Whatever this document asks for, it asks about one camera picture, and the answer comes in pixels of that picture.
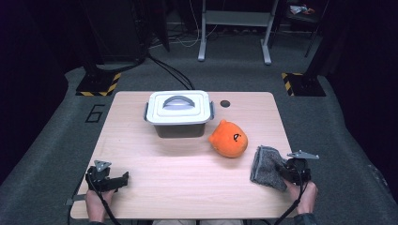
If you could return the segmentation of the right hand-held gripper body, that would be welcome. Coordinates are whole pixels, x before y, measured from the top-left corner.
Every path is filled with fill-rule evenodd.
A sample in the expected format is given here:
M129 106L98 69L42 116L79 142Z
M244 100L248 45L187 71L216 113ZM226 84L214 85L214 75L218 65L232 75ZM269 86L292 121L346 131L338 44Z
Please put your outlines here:
M289 154L283 165L283 178L296 185L301 185L312 179L311 169L308 166L308 159L319 159L319 155L310 154L302 150Z

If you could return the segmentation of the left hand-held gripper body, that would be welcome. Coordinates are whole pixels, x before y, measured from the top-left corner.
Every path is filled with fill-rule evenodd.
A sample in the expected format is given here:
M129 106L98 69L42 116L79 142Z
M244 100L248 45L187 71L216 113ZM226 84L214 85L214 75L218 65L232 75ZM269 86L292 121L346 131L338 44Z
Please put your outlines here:
M108 191L110 189L110 162L95 160L85 174L85 181L90 190Z

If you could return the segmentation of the orange plush toy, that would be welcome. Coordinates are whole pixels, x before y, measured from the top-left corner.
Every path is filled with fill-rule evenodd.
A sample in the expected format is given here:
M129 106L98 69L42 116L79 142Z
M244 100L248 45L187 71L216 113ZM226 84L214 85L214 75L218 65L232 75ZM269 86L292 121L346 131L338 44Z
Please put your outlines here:
M247 149L249 140L235 123L221 120L208 141L217 153L227 158L238 158Z

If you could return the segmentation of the black side table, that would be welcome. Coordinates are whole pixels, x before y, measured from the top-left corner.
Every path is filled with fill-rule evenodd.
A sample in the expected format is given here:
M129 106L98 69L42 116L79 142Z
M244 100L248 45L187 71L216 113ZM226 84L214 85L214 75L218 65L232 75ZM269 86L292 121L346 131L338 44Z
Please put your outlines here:
M311 31L310 43L305 53L308 56L320 24L329 6L329 0L286 0L283 17L294 24L307 27Z

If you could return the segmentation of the white lid with grey handle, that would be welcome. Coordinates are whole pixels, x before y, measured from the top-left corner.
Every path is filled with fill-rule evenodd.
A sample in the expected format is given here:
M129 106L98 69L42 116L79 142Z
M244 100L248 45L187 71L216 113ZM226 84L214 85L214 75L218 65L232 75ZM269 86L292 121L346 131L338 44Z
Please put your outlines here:
M145 111L145 120L154 126L199 125L212 118L212 101L202 90L155 92Z

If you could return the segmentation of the white metal desk frame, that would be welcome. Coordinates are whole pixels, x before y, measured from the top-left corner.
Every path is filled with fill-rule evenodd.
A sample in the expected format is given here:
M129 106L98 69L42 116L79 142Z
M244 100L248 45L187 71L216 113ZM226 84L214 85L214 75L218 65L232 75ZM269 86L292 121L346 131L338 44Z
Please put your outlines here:
M264 63L266 66L270 66L271 58L268 49L268 40L271 34L278 4L279 0L272 0L272 9L270 12L224 11L207 9L207 0L203 0L201 41L197 57L198 61L204 62L206 59L208 25L252 26L267 29L264 38L260 40L260 44Z

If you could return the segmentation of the grey fluffy cloth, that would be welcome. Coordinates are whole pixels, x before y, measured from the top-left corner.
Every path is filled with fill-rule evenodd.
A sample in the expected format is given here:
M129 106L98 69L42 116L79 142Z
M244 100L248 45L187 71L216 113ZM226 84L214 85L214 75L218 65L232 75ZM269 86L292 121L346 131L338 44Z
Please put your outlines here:
M279 151L270 146L260 145L254 154L250 180L257 185L286 190L286 184L277 168L283 166L284 159Z

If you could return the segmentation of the person's left hand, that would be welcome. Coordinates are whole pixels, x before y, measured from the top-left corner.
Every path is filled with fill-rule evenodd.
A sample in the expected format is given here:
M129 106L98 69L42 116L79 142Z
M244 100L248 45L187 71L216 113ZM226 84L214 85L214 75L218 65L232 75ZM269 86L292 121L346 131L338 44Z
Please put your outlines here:
M90 225L103 225L106 209L94 190L88 190L85 194L86 211Z

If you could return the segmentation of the person's right hand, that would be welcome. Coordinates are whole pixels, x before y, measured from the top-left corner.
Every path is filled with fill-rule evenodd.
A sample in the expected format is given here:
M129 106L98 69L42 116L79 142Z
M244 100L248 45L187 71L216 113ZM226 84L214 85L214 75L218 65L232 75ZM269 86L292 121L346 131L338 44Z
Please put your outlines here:
M287 191L289 192L290 199L292 201L295 201L300 194L300 187L296 186L286 180L284 180L286 186L287 186ZM305 189L303 190L303 193L300 198L300 202L298 206L296 207L296 211L298 215L301 214L309 214L314 211L314 206L315 206L315 201L318 193L318 188L316 184L312 181L308 182L305 185Z

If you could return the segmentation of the grey tape strip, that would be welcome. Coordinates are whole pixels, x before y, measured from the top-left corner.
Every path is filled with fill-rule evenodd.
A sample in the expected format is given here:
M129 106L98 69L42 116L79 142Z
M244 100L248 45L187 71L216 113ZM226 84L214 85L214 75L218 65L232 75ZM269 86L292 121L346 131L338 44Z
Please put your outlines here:
M65 201L66 206L72 206L75 202L83 201L85 199L84 194L73 195L71 198L67 198Z

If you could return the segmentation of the black yellow striped stand base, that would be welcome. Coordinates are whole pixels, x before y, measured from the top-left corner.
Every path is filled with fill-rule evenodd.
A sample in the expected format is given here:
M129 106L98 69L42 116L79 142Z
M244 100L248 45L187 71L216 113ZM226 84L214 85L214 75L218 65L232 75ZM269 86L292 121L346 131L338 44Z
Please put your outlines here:
M76 88L76 95L84 97L110 96L114 92L120 77L120 73L102 75L98 79L84 76Z
M301 73L282 74L284 87L290 97L324 97L324 92L317 78L309 78Z

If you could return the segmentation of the dark cabinet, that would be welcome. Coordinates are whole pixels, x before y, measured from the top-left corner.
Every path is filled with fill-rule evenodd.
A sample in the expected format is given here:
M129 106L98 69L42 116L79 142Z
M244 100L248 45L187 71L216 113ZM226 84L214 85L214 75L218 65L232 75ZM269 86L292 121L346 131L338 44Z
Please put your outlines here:
M145 54L143 19L135 0L83 0L104 62L138 63Z

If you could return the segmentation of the brown transparent storage box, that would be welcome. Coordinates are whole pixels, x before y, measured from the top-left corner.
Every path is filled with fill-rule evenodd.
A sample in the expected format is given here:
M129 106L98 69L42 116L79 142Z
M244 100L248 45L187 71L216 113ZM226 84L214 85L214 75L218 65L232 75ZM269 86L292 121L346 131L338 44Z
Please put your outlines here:
M188 103L160 106L145 105L144 120L152 125L161 138L196 138L205 133L206 123L214 118L214 104L196 108Z

